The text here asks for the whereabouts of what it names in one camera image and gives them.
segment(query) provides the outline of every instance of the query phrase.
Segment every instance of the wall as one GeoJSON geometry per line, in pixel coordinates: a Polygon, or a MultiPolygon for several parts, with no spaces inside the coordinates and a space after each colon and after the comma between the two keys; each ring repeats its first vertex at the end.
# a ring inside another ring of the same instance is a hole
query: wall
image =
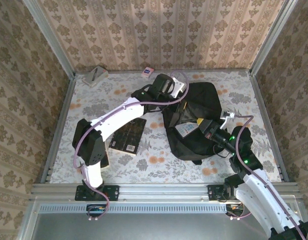
{"type": "Polygon", "coordinates": [[[28,9],[0,0],[0,240],[17,236],[68,82],[28,9]]]}
{"type": "Polygon", "coordinates": [[[257,73],[288,175],[308,209],[308,0],[299,0],[257,73]]]}
{"type": "Polygon", "coordinates": [[[75,71],[251,66],[283,0],[38,0],[75,71]]]}

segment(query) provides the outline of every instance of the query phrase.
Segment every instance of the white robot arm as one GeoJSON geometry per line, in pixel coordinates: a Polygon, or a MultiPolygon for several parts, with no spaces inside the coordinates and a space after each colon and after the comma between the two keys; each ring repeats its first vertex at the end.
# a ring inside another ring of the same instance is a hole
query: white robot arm
{"type": "MultiPolygon", "coordinates": [[[[83,174],[89,186],[101,191],[104,185],[100,165],[101,160],[107,157],[104,141],[129,121],[154,110],[156,106],[153,102],[159,102],[162,105],[176,103],[177,101],[169,100],[177,98],[184,92],[185,87],[186,85],[177,79],[160,74],[147,91],[145,88],[135,91],[122,105],[104,116],[90,122],[85,119],[78,122],[73,147],[81,157],[84,165],[83,174]]],[[[222,117],[233,118],[234,114],[224,112],[222,117]]],[[[221,126],[213,120],[200,118],[197,123],[208,139],[215,141],[232,154],[230,163],[237,174],[225,179],[221,195],[226,198],[234,196],[240,200],[261,224],[270,240],[308,239],[308,222],[300,221],[300,218],[284,203],[262,169],[261,163],[250,150],[252,139],[248,128],[237,139],[241,127],[236,127],[233,133],[229,134],[223,130],[224,124],[221,126]],[[262,180],[247,171],[244,164],[238,161],[235,149],[235,143],[238,140],[239,154],[243,157],[245,164],[262,180]]],[[[211,196],[219,194],[210,190],[209,186],[207,189],[211,196]]]]}

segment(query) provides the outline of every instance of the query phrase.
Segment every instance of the floral tablecloth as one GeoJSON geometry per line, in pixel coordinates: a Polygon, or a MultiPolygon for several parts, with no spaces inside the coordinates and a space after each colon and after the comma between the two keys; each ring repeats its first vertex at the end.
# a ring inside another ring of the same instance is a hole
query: floral tablecloth
{"type": "MultiPolygon", "coordinates": [[[[152,83],[159,73],[161,72],[156,71],[149,79],[142,78],[140,73],[110,74],[94,88],[89,88],[82,82],[82,75],[76,76],[75,92],[50,183],[81,183],[82,175],[73,168],[72,160],[72,139],[77,122],[82,118],[92,120],[109,112],[124,102],[133,90],[152,83]]],[[[252,149],[263,164],[269,179],[279,182],[278,169],[247,72],[198,71],[186,74],[191,82],[213,83],[224,110],[241,115],[254,115],[255,118],[249,126],[254,141],[252,149]]],[[[225,177],[233,174],[229,157],[213,156],[203,160],[202,165],[177,159],[170,151],[162,114],[148,113],[142,118],[147,122],[136,156],[109,149],[110,166],[102,170],[106,183],[221,183],[225,177]]],[[[230,121],[227,124],[228,131],[243,125],[244,121],[230,121]]]]}

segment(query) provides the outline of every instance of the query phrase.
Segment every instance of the black backpack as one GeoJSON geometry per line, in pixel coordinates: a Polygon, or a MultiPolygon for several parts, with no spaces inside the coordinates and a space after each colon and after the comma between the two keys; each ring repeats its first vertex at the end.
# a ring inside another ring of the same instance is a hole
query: black backpack
{"type": "Polygon", "coordinates": [[[221,106],[215,86],[210,82],[189,84],[187,96],[178,104],[169,105],[162,113],[171,152],[179,159],[202,164],[223,149],[207,139],[199,128],[182,137],[175,126],[196,123],[198,118],[216,120],[220,124],[221,106]]]}

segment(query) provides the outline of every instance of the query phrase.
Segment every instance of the white paper tag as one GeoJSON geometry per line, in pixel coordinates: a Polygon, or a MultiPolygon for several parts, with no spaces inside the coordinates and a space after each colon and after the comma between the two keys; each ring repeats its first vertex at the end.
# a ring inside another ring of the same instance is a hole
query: white paper tag
{"type": "Polygon", "coordinates": [[[198,128],[198,124],[195,122],[187,122],[180,125],[176,125],[175,128],[179,134],[184,138],[189,135],[192,131],[198,128]]]}

